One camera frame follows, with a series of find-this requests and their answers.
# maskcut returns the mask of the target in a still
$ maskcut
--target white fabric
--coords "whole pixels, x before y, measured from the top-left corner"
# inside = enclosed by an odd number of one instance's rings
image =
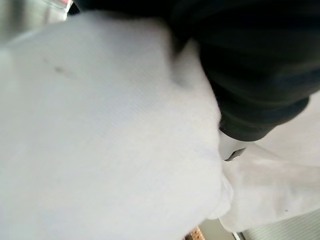
[[[320,92],[292,121],[278,126],[243,155],[223,164],[234,190],[220,218],[232,232],[320,208]]]
[[[239,231],[320,207],[319,168],[289,153],[222,164],[197,49],[172,42],[92,12],[0,51],[1,240],[179,240],[210,213]]]

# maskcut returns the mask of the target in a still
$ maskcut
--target black jacket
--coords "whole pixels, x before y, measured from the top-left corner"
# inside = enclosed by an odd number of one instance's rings
[[[176,36],[200,44],[216,95],[220,129],[241,141],[263,138],[298,115],[320,89],[319,0],[76,0],[162,17]]]

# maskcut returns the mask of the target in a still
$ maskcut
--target gray surface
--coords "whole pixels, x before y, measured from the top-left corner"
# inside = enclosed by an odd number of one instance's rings
[[[205,240],[235,240],[219,220],[205,220],[199,227]]]
[[[66,18],[66,0],[0,0],[0,45],[21,33]]]
[[[320,240],[320,210],[243,233],[246,240]]]

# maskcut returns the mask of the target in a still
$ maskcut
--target dark stain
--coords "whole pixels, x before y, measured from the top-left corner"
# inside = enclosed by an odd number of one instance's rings
[[[54,70],[55,70],[57,73],[59,73],[59,74],[61,74],[61,73],[64,72],[64,69],[63,69],[62,67],[60,67],[60,66],[55,66],[55,67],[54,67]]]

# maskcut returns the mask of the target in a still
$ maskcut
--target black fabric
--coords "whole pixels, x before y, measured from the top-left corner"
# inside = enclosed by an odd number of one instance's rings
[[[77,15],[79,13],[80,13],[79,8],[77,7],[76,4],[73,3],[68,11],[68,16]]]
[[[220,129],[263,138],[298,115],[320,89],[319,0],[77,0],[80,9],[161,16],[200,45],[222,113]]]

